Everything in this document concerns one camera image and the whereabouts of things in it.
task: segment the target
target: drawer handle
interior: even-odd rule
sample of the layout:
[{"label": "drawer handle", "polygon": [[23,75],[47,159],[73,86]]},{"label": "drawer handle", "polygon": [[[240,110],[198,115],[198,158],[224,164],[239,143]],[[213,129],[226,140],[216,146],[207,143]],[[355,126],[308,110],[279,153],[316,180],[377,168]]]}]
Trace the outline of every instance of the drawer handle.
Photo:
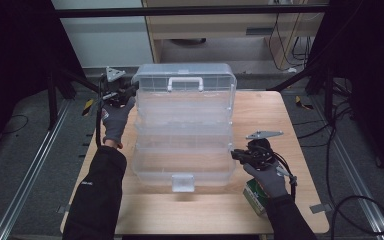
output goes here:
[{"label": "drawer handle", "polygon": [[167,91],[173,90],[173,82],[198,82],[198,91],[204,91],[204,80],[202,77],[171,77],[168,79]]}]

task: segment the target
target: wooden table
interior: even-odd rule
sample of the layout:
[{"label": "wooden table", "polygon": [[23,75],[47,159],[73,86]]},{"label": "wooden table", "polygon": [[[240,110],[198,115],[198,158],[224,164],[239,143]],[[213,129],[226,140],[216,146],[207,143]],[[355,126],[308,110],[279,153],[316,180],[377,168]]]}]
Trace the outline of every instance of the wooden table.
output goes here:
[{"label": "wooden table", "polygon": [[[126,125],[121,152],[128,165],[123,180],[123,200],[116,234],[270,234],[267,217],[258,217],[242,194],[245,182],[252,177],[237,162],[231,181],[224,187],[196,187],[194,193],[173,193],[171,186],[141,184],[133,173],[132,155],[136,142],[136,119],[133,108]],[[299,147],[294,129],[278,92],[237,91],[233,112],[235,148],[245,149],[245,139],[256,130],[282,130],[284,135],[270,138],[275,152],[281,154],[298,177],[296,203],[316,233],[329,229],[326,215],[313,214],[309,207],[320,204],[313,180]],[[92,141],[71,196],[86,176],[96,145]],[[61,230],[64,227],[64,216]]]}]

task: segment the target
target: white cabinet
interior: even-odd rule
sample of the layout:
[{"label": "white cabinet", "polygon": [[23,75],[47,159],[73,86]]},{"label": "white cabinet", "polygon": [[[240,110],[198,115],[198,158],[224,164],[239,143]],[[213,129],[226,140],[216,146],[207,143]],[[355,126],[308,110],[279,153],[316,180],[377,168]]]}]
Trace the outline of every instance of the white cabinet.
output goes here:
[{"label": "white cabinet", "polygon": [[[140,0],[52,0],[56,9],[142,7]],[[61,19],[83,68],[152,63],[144,17]]]}]

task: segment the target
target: person's arm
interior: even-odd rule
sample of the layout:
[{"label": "person's arm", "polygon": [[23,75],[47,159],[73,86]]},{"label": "person's arm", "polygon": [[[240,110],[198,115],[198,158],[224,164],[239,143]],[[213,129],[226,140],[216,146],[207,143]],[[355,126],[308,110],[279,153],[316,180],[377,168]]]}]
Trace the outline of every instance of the person's arm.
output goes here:
[{"label": "person's arm", "polygon": [[275,240],[317,239],[289,194],[269,199],[266,212],[273,227]]},{"label": "person's arm", "polygon": [[96,151],[87,176],[76,190],[64,226],[64,240],[114,239],[127,165],[117,148],[122,147],[121,136],[134,104],[132,97],[126,106],[102,109],[104,145]]},{"label": "person's arm", "polygon": [[116,148],[98,148],[88,175],[76,190],[63,239],[114,238],[126,164],[126,158]]},{"label": "person's arm", "polygon": [[265,206],[273,227],[275,240],[314,240],[317,239],[298,207],[285,188],[285,178],[277,173],[279,162],[258,171],[249,164],[244,170],[252,175],[269,196]]}]

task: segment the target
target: gray glove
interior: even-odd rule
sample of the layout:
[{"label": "gray glove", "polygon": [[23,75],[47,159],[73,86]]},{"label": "gray glove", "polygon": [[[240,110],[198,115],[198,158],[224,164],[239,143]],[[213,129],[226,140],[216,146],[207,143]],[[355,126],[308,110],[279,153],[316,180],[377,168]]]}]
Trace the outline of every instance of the gray glove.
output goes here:
[{"label": "gray glove", "polygon": [[271,166],[258,171],[247,163],[244,165],[244,170],[257,180],[269,197],[276,198],[288,194],[285,188],[284,176],[277,173],[276,167],[278,166],[279,162],[276,160]]},{"label": "gray glove", "polygon": [[107,139],[111,139],[117,142],[118,145],[121,144],[121,136],[124,133],[129,112],[135,106],[135,102],[135,98],[130,97],[127,104],[120,108],[104,105],[101,115],[105,126],[104,143]]}]

